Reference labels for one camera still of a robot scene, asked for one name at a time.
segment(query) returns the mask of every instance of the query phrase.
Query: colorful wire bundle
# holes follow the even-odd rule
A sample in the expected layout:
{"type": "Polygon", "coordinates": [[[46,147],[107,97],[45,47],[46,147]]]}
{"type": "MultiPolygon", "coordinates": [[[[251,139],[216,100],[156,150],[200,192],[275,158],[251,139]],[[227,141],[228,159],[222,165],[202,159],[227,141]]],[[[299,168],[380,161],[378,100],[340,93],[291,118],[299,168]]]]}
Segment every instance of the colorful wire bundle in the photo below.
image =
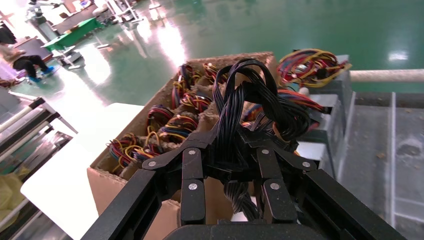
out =
{"type": "Polygon", "coordinates": [[[6,89],[16,86],[20,83],[22,83],[22,81],[16,80],[16,79],[10,79],[10,80],[0,79],[0,87],[6,88],[6,89]]]}
{"type": "Polygon", "coordinates": [[[110,141],[108,147],[110,155],[118,161],[122,168],[135,161],[131,156],[134,149],[142,149],[133,133],[125,134],[121,140],[110,141]]]}
{"type": "Polygon", "coordinates": [[[323,112],[325,108],[318,103],[312,101],[309,97],[302,95],[298,92],[287,90],[287,89],[279,89],[278,95],[284,99],[288,99],[291,102],[311,108],[313,110],[317,110],[318,112],[323,112]]]}
{"type": "Polygon", "coordinates": [[[256,117],[258,116],[258,114],[263,112],[263,111],[264,110],[262,108],[262,105],[260,105],[260,104],[253,105],[251,108],[249,108],[249,110],[242,117],[243,122],[254,121],[256,119],[256,117]]]}
{"type": "Polygon", "coordinates": [[[321,88],[351,68],[347,61],[338,63],[329,51],[307,48],[294,51],[279,61],[278,72],[284,84],[321,88]]]}
{"type": "Polygon", "coordinates": [[[241,126],[247,129],[251,129],[251,127],[253,126],[253,122],[252,121],[245,121],[241,123],[241,126]]]}
{"type": "Polygon", "coordinates": [[[172,106],[171,109],[176,109],[180,105],[180,98],[183,97],[184,93],[187,91],[187,84],[185,81],[182,81],[183,77],[180,75],[178,81],[174,81],[171,97],[172,97],[172,106]]]}
{"type": "Polygon", "coordinates": [[[190,86],[196,84],[202,77],[200,72],[194,71],[193,68],[187,64],[183,64],[179,67],[178,74],[182,76],[182,80],[186,83],[188,89],[190,89],[190,86]]]}
{"type": "Polygon", "coordinates": [[[154,105],[147,114],[146,129],[156,132],[173,117],[174,113],[163,105],[154,105]]]}
{"type": "Polygon", "coordinates": [[[183,64],[179,67],[178,81],[173,82],[172,88],[172,109],[178,108],[180,105],[180,99],[183,95],[191,89],[190,86],[196,84],[202,77],[198,71],[194,71],[193,68],[187,64],[183,64]]]}
{"type": "MultiPolygon", "coordinates": [[[[207,79],[209,79],[209,82],[211,84],[214,84],[215,79],[217,78],[218,68],[212,65],[212,63],[203,63],[204,72],[206,73],[207,79]]],[[[228,80],[228,74],[223,74],[220,78],[218,83],[224,84],[228,80]]]]}
{"type": "Polygon", "coordinates": [[[181,143],[198,127],[198,120],[189,116],[177,115],[159,130],[159,137],[169,137],[170,141],[181,143]]]}
{"type": "Polygon", "coordinates": [[[147,135],[147,138],[145,140],[145,144],[143,148],[135,148],[133,152],[133,156],[136,160],[140,162],[144,162],[147,159],[154,158],[156,156],[159,156],[164,153],[164,150],[162,149],[160,145],[159,136],[156,132],[150,131],[147,135]],[[156,136],[156,144],[149,143],[149,139],[151,136],[156,136]]]}
{"type": "Polygon", "coordinates": [[[199,113],[203,113],[209,105],[211,104],[212,99],[207,96],[201,96],[199,93],[190,91],[184,94],[184,98],[180,100],[180,103],[189,107],[193,107],[199,113]]]}

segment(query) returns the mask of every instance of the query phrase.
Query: black pants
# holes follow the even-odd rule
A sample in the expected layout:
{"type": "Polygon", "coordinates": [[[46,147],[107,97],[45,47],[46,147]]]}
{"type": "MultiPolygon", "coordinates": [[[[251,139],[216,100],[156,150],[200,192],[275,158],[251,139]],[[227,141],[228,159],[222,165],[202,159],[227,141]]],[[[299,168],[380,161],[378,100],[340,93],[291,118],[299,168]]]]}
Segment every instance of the black pants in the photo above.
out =
{"type": "Polygon", "coordinates": [[[48,69],[48,67],[39,55],[23,56],[18,60],[14,61],[13,68],[18,71],[25,69],[26,73],[28,74],[28,77],[36,78],[37,71],[34,65],[38,65],[41,68],[41,71],[43,72],[47,71],[48,69]]]}

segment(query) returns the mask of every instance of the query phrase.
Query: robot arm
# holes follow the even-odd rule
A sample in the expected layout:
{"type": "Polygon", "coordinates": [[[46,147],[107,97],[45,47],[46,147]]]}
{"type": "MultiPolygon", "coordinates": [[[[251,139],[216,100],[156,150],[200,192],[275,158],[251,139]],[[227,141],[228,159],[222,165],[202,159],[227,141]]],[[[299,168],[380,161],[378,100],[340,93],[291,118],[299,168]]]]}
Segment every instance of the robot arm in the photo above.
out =
{"type": "Polygon", "coordinates": [[[54,6],[64,4],[63,0],[37,0],[36,3],[38,6],[54,6]]]}
{"type": "Polygon", "coordinates": [[[304,108],[277,96],[263,63],[245,58],[219,70],[216,79],[224,74],[225,98],[214,83],[220,118],[213,129],[193,132],[179,148],[137,162],[141,169],[82,240],[143,239],[161,202],[178,190],[181,227],[166,240],[406,240],[315,161],[293,153],[296,136],[307,131],[310,120],[304,108]],[[251,66],[261,68],[266,84],[251,66]],[[236,74],[250,82],[235,89],[236,74]],[[241,126],[244,101],[261,104],[267,120],[258,117],[252,126],[241,126]],[[205,178],[223,183],[233,213],[243,212],[248,221],[205,224],[205,178]],[[256,204],[247,193],[249,183],[256,204]]]}
{"type": "Polygon", "coordinates": [[[64,4],[64,0],[29,0],[26,9],[26,19],[29,20],[37,14],[43,14],[41,6],[53,6],[58,7],[64,4]]]}

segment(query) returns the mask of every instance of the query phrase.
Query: cardboard box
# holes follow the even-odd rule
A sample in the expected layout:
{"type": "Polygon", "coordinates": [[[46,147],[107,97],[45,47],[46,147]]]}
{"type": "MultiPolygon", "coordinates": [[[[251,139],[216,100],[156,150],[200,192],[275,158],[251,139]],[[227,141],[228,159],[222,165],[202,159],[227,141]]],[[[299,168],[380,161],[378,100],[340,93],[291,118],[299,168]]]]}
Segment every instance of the cardboard box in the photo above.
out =
{"type": "MultiPolygon", "coordinates": [[[[212,63],[218,69],[228,65],[232,65],[243,58],[254,58],[264,63],[276,82],[279,82],[277,74],[277,61],[272,52],[245,53],[211,58],[200,58],[189,60],[186,64],[192,66],[195,70],[200,71],[204,75],[203,63],[212,63]]],[[[236,77],[236,85],[243,81],[242,75],[236,77]]],[[[134,133],[137,136],[145,136],[146,119],[150,108],[153,105],[162,104],[166,107],[171,106],[171,90],[173,82],[179,78],[178,74],[174,75],[168,83],[166,83],[144,106],[137,116],[129,125],[123,127],[123,130],[116,139],[122,138],[127,133],[134,133]]],[[[194,87],[194,90],[201,91],[212,96],[212,85],[207,80],[201,79],[194,87]]],[[[209,108],[199,115],[199,124],[196,131],[205,132],[212,129],[218,121],[219,115],[215,104],[212,103],[209,108]]],[[[105,147],[104,151],[87,169],[88,180],[94,197],[97,211],[99,215],[108,207],[115,196],[121,191],[132,174],[137,170],[135,167],[127,170],[121,177],[111,174],[110,172],[117,166],[117,161],[109,155],[109,150],[105,147]]],[[[204,181],[205,197],[206,197],[206,223],[216,224],[219,219],[231,219],[233,215],[231,203],[224,196],[224,186],[220,181],[208,178],[204,181]]],[[[150,230],[145,239],[156,240],[163,239],[171,231],[178,227],[178,211],[179,203],[168,200],[162,203],[162,207],[156,216],[150,230]]]]}

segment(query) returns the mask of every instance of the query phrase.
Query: blue shoe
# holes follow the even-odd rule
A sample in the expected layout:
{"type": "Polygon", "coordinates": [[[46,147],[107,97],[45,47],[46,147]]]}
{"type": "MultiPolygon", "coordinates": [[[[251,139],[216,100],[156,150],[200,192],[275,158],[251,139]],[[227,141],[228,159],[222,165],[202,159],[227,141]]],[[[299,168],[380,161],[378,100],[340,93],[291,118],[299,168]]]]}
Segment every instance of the blue shoe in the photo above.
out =
{"type": "Polygon", "coordinates": [[[39,82],[41,82],[41,78],[39,78],[39,77],[32,77],[32,76],[30,76],[30,77],[28,77],[29,78],[29,80],[31,80],[32,82],[34,82],[34,83],[39,83],[39,82]]]}
{"type": "Polygon", "coordinates": [[[54,66],[49,66],[46,71],[43,71],[42,72],[42,74],[43,75],[48,75],[48,74],[53,73],[54,70],[55,70],[55,67],[54,66]]]}

